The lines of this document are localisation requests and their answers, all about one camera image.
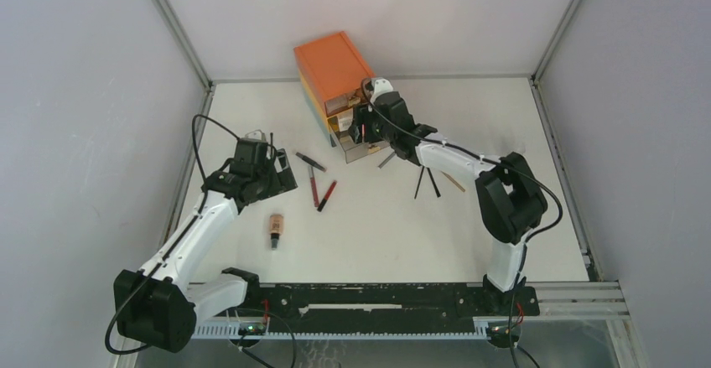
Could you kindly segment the clear top drawer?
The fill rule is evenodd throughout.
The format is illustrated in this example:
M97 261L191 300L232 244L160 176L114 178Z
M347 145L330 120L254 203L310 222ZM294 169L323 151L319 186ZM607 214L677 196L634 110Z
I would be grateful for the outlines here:
M343 112L353 106L364 103L370 98L371 91L357 88L345 94L337 95L324 103L324 111L327 117Z

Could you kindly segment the clear drawer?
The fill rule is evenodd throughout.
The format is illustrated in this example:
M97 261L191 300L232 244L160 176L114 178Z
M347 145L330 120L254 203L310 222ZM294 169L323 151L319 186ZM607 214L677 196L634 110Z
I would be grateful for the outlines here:
M353 106L364 103L370 98L371 91L357 88L345 94L337 95L324 103L324 111L327 117L343 112Z
M340 112L327 119L331 146L340 150L346 163L354 162L390 148L384 141L378 143L355 143L348 132L352 122L352 110Z

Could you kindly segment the BB cream tube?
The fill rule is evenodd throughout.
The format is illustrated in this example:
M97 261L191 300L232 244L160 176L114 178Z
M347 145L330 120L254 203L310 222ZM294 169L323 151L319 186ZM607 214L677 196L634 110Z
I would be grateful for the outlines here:
M284 218L283 215L274 214L269 219L270 247L273 251L278 249L280 238L283 235Z

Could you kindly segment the red lipstick black cap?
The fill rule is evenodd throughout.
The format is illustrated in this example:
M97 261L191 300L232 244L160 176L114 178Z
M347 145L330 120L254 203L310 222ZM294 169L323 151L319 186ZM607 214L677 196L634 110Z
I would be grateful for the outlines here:
M319 202L319 204L318 204L318 206L317 206L317 211L318 211L318 212L321 212L321 211L325 208L325 206L326 206L328 200L330 199L331 195L333 194L333 192L334 192L335 187L336 187L337 184L338 184L338 181L337 181L337 180L334 180L334 181L330 184L330 186L329 186L329 188L327 189L325 195L323 196L323 198L321 199L321 201Z

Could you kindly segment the orange three-drawer organizer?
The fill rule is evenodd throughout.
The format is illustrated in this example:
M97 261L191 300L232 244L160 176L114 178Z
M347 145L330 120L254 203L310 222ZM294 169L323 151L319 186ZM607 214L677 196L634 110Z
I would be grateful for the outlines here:
M324 103L361 88L363 79L376 74L345 31L296 46L293 54L304 93L331 146Z

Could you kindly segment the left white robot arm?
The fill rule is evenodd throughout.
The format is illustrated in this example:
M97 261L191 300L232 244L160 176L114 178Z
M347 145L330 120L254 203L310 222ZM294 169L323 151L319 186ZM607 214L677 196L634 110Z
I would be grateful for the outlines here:
M182 350L197 326L234 308L254 314L262 304L259 277L235 267L195 286L190 282L223 231L251 204L296 189L288 153L264 138L237 141L232 157L205 176L192 213L138 270L114 283L115 315L107 330L156 347Z

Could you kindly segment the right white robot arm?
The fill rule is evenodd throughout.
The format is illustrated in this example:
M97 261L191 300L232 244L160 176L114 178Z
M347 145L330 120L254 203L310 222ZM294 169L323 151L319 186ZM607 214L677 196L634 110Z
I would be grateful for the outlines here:
M396 91L356 106L349 134L355 143L385 142L399 158L438 170L475 190L482 222L493 238L485 306L494 314L514 308L526 241L548 210L542 185L526 159L519 153L485 156L448 141L436 128L416 123Z

